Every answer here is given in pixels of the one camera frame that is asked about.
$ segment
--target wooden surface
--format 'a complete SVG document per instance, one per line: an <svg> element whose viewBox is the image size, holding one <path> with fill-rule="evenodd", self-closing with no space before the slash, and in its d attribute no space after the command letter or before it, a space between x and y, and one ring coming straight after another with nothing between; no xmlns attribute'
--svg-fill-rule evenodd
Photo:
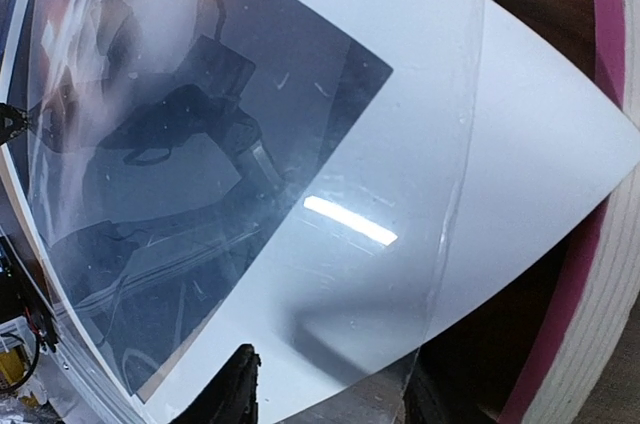
<svg viewBox="0 0 640 424"><path fill-rule="evenodd" d="M499 0L593 78L593 0ZM503 292L427 346L450 377L497 416L506 403L547 311L567 239Z"/></svg>

